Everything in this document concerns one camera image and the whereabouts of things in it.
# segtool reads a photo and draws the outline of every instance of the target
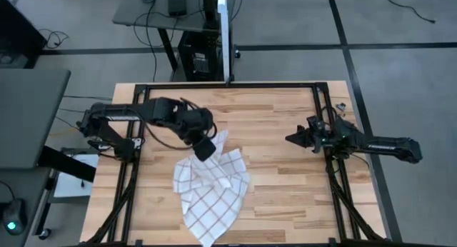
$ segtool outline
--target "checkered towel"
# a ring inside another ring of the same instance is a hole
[[[239,149],[222,155],[228,131],[212,140],[206,161],[192,155],[174,168],[174,192],[181,194],[184,223],[203,247],[210,247],[235,221],[249,185]]]

